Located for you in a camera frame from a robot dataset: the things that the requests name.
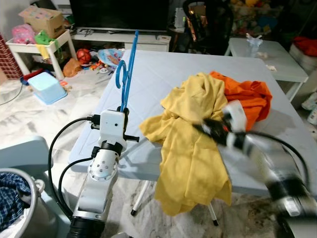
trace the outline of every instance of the brick wall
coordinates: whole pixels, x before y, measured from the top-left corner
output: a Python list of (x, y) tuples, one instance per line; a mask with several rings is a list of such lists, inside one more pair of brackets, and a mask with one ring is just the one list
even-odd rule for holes
[(19, 79), (23, 74), (10, 49), (0, 35), (0, 68), (8, 79)]

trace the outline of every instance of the orange cloth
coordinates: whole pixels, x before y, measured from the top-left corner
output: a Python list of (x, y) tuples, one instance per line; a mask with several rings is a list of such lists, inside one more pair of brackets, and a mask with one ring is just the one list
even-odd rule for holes
[(218, 72), (211, 72), (214, 78), (224, 81), (224, 94), (227, 100), (239, 100), (247, 116), (247, 128), (250, 130), (256, 121), (264, 120), (271, 106), (272, 95), (264, 82), (236, 82)]

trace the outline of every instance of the red ball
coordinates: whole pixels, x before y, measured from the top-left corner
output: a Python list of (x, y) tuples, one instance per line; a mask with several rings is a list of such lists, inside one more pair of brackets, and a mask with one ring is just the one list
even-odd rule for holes
[(79, 49), (77, 51), (77, 58), (81, 64), (89, 63), (91, 60), (91, 55), (88, 49)]

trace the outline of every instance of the cardboard box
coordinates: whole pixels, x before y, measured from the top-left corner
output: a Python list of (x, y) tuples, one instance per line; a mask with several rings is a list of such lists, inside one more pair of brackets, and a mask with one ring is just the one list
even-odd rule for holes
[(64, 17), (60, 11), (30, 6), (21, 13), (24, 22), (30, 24), (36, 33), (46, 31), (50, 38), (56, 39), (64, 31)]

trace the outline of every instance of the pink bag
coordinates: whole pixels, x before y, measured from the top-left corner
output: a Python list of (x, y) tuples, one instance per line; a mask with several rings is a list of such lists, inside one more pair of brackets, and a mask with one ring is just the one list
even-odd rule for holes
[(29, 24), (15, 26), (12, 29), (14, 43), (35, 44), (35, 32)]

